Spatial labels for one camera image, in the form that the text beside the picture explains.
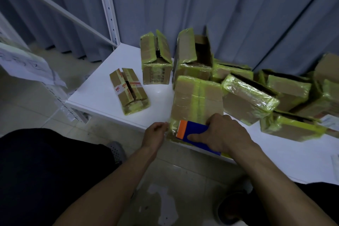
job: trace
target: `shoe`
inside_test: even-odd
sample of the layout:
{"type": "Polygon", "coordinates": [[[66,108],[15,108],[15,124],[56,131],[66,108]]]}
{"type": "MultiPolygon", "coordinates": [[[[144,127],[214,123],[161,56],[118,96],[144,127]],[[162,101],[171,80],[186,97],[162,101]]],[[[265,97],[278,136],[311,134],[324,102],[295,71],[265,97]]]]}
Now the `shoe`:
{"type": "Polygon", "coordinates": [[[220,200],[214,207],[215,220],[220,225],[232,225],[240,221],[240,216],[234,216],[229,219],[225,216],[225,211],[229,208],[236,209],[234,207],[240,206],[240,203],[246,198],[246,196],[253,190],[253,186],[248,177],[243,177],[238,180],[228,191],[225,198],[220,200]]]}
{"type": "Polygon", "coordinates": [[[108,147],[112,151],[116,164],[121,165],[127,160],[126,153],[119,142],[112,141],[108,143],[106,147],[108,147]]]}

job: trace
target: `person's left hand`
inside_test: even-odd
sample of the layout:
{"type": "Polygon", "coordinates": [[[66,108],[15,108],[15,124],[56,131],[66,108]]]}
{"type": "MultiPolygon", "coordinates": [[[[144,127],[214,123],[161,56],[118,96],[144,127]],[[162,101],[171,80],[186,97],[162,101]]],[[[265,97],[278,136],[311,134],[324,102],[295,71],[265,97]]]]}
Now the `person's left hand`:
{"type": "Polygon", "coordinates": [[[167,129],[168,123],[153,123],[145,131],[141,147],[150,150],[153,160],[157,156],[157,152],[163,143],[167,129]]]}

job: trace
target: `hand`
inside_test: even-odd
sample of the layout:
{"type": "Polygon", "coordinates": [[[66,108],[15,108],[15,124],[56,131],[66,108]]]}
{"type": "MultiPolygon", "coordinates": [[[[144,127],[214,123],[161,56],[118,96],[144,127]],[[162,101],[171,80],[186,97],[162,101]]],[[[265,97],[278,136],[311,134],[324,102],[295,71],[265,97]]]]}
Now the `hand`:
{"type": "Polygon", "coordinates": [[[153,123],[145,131],[141,147],[147,148],[151,152],[153,159],[157,156],[157,152],[163,143],[167,129],[168,123],[153,123]]]}
{"type": "Polygon", "coordinates": [[[208,130],[201,134],[190,134],[188,139],[201,142],[216,152],[233,155],[248,146],[255,145],[247,130],[229,115],[215,113],[206,122],[208,130]]]}

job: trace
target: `person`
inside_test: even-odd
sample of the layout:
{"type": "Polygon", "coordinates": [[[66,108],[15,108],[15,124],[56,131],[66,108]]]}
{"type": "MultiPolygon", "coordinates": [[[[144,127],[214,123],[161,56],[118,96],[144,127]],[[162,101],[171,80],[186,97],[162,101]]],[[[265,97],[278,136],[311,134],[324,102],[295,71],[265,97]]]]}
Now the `person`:
{"type": "MultiPolygon", "coordinates": [[[[294,183],[228,115],[214,114],[207,124],[189,139],[228,153],[254,188],[226,195],[216,207],[220,223],[337,225],[337,185],[294,183]]],[[[127,160],[116,142],[94,145],[49,129],[6,134],[0,139],[0,225],[116,225],[167,128],[152,124],[127,160]]]]}

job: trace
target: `white shelf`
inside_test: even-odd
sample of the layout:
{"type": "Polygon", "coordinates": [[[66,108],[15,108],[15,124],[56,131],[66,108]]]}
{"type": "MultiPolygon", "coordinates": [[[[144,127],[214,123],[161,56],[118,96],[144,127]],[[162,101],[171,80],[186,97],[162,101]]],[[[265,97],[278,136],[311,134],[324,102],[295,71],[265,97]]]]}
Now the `white shelf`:
{"type": "MultiPolygon", "coordinates": [[[[171,84],[145,85],[144,89],[151,106],[138,113],[127,116],[123,114],[109,78],[110,73],[122,67],[132,68],[142,81],[140,48],[120,44],[66,103],[80,111],[140,131],[144,131],[155,121],[168,121],[174,97],[171,84]]],[[[259,122],[250,127],[242,125],[253,141],[258,143],[270,159],[294,181],[302,183],[324,181],[339,185],[331,159],[331,155],[339,154],[339,139],[324,135],[320,139],[295,142],[262,133],[259,122]]],[[[216,156],[199,148],[182,146],[216,156]]]]}

